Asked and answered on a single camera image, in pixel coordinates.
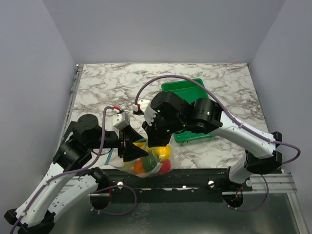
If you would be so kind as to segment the yellow apple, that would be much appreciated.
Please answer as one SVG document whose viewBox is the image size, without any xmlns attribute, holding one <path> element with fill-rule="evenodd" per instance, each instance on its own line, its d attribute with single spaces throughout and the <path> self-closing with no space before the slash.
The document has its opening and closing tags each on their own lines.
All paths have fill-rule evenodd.
<svg viewBox="0 0 312 234">
<path fill-rule="evenodd" d="M 165 162 L 171 156 L 171 147 L 169 145 L 163 147 L 155 147 L 152 149 L 152 153 L 159 162 Z"/>
</svg>

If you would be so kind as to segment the clear zip top bag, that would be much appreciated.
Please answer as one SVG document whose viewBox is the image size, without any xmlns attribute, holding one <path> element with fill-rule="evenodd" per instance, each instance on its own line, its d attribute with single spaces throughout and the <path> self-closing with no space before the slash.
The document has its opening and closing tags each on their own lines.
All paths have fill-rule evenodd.
<svg viewBox="0 0 312 234">
<path fill-rule="evenodd" d="M 108 153 L 104 162 L 105 166 L 112 166 L 123 172 L 141 178 L 166 174 L 176 167 L 174 151 L 170 144 L 161 147 L 149 148 L 147 137 L 141 138 L 133 144 L 148 153 L 147 156 L 124 162 L 113 151 Z"/>
</svg>

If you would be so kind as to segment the green avocado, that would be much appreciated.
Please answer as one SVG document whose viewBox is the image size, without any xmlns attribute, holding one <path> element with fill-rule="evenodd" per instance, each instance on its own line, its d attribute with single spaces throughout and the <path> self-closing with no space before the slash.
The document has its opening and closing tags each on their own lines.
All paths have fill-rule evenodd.
<svg viewBox="0 0 312 234">
<path fill-rule="evenodd" d="M 154 169 L 157 166 L 157 164 L 158 164 L 158 161 L 153 155 L 148 155 L 144 157 L 142 160 L 142 166 L 146 172 L 150 172 L 152 169 Z"/>
</svg>

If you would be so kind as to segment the orange fruit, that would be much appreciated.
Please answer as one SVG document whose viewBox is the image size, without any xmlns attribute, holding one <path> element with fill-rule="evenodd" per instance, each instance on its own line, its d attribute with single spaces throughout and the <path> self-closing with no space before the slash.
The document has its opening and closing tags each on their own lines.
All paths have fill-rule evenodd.
<svg viewBox="0 0 312 234">
<path fill-rule="evenodd" d="M 136 175 L 138 174 L 143 174 L 145 173 L 146 171 L 144 170 L 144 167 L 143 167 L 143 162 L 141 160 L 138 160 L 134 163 L 134 172 Z"/>
</svg>

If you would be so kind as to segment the red apple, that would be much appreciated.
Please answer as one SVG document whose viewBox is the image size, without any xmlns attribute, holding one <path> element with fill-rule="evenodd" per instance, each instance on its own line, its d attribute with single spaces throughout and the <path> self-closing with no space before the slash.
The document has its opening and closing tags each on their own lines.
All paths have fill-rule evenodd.
<svg viewBox="0 0 312 234">
<path fill-rule="evenodd" d="M 169 172 L 170 170 L 171 170 L 171 162 L 168 159 L 168 160 L 161 163 L 161 167 L 160 167 L 158 173 L 164 174 L 164 173 Z"/>
</svg>

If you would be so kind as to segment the yellow banana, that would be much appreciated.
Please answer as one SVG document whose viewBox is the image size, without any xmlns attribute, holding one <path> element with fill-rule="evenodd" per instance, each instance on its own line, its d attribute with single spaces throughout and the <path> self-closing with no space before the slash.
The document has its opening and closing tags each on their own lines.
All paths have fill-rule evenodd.
<svg viewBox="0 0 312 234">
<path fill-rule="evenodd" d="M 133 144 L 148 153 L 151 151 L 151 149 L 147 146 L 146 142 L 134 142 Z"/>
</svg>

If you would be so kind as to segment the yellow orange mango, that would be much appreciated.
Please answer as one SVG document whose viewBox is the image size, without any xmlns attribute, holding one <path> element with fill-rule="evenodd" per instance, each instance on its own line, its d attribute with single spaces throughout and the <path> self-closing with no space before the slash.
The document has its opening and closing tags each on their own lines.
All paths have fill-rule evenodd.
<svg viewBox="0 0 312 234">
<path fill-rule="evenodd" d="M 131 160 L 131 161 L 128 161 L 128 162 L 124 162 L 124 166 L 125 166 L 125 167 L 131 168 L 131 167 L 133 167 L 133 164 L 134 164 L 136 161 L 137 161 L 137 160 L 134 159 L 134 160 Z"/>
</svg>

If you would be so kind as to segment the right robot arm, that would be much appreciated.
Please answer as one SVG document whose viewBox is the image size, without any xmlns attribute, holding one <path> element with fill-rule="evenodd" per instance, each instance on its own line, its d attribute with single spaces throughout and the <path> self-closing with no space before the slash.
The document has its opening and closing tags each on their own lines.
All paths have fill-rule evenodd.
<svg viewBox="0 0 312 234">
<path fill-rule="evenodd" d="M 173 92 L 160 92 L 152 100 L 139 100 L 144 114 L 142 128 L 148 147 L 169 144 L 172 134 L 189 131 L 213 134 L 244 148 L 242 158 L 228 169 L 225 187 L 234 191 L 251 175 L 266 175 L 282 165 L 282 154 L 276 151 L 275 136 L 229 117 L 221 106 L 209 98 L 188 103 Z"/>
</svg>

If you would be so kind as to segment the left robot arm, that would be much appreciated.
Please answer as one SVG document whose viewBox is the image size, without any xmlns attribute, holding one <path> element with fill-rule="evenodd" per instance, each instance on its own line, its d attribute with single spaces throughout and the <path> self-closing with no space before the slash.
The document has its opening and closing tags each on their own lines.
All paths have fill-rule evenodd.
<svg viewBox="0 0 312 234">
<path fill-rule="evenodd" d="M 57 218 L 83 196 L 110 191 L 108 175 L 95 166 L 103 149 L 117 149 L 125 162 L 147 155 L 135 145 L 143 136 L 132 128 L 127 114 L 117 113 L 116 121 L 112 131 L 92 114 L 70 122 L 40 184 L 22 205 L 5 213 L 11 233 L 48 234 Z"/>
</svg>

